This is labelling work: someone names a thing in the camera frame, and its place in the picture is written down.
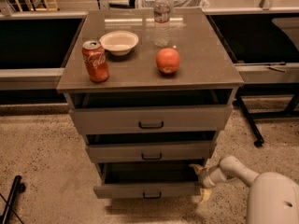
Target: red fruit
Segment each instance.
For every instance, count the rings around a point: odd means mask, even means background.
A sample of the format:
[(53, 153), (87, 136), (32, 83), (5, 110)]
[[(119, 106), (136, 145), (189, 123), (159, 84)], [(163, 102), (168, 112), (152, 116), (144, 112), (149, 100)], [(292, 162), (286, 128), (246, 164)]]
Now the red fruit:
[(180, 57), (175, 49), (161, 49), (156, 55), (156, 63), (161, 72), (171, 74), (178, 70)]

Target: can top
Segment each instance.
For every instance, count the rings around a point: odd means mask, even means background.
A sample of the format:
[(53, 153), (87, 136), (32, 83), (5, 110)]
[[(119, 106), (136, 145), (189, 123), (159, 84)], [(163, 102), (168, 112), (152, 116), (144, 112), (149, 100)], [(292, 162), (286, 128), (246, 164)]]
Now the can top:
[(101, 47), (101, 43), (98, 40), (88, 40), (83, 43), (84, 49), (98, 49)]

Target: concrete floor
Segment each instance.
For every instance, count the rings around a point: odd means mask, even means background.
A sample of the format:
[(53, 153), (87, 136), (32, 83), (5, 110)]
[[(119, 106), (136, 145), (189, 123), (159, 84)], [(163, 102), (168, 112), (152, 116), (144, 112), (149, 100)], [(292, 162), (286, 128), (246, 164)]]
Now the concrete floor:
[[(247, 99), (251, 111), (281, 109), (289, 99)], [(66, 105), (0, 106), (0, 192), (7, 198), (15, 175), (26, 191), (15, 210), (24, 223), (245, 223), (249, 189), (241, 182), (216, 187), (207, 203), (199, 197), (160, 200), (98, 200), (100, 184)], [(258, 123), (265, 144), (255, 140), (238, 107), (207, 166), (234, 155), (256, 172), (278, 172), (299, 183), (299, 119)], [(15, 217), (11, 223), (20, 223)]]

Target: brown countertop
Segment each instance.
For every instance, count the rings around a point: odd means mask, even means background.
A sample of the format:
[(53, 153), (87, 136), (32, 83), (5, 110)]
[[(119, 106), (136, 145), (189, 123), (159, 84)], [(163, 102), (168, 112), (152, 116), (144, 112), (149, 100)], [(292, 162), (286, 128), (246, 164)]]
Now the brown countertop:
[[(201, 9), (175, 9), (170, 22), (171, 41), (180, 55), (180, 67), (174, 75), (158, 70), (155, 57), (151, 9), (90, 11), (80, 31), (64, 74), (59, 92), (100, 92), (132, 90), (207, 89), (238, 87), (243, 84), (220, 40)], [(86, 71), (81, 48), (88, 39), (99, 39), (116, 30), (136, 33), (137, 46), (128, 55), (115, 57), (107, 52), (110, 76), (92, 83)]]

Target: drawer handle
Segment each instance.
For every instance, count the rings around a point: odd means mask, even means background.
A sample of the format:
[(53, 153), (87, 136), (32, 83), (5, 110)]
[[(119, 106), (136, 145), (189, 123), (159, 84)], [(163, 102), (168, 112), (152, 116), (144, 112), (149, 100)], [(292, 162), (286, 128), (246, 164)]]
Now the drawer handle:
[(142, 123), (141, 121), (139, 121), (138, 124), (140, 129), (162, 129), (164, 126), (163, 121), (159, 123)]
[(159, 194), (157, 196), (154, 196), (154, 195), (146, 195), (146, 193), (143, 192), (143, 198), (144, 199), (159, 199), (161, 198), (162, 196), (162, 193), (159, 191)]
[(142, 160), (144, 160), (144, 161), (158, 161), (162, 158), (162, 153), (160, 153), (158, 157), (146, 156), (144, 154), (141, 154), (141, 157), (142, 157)]

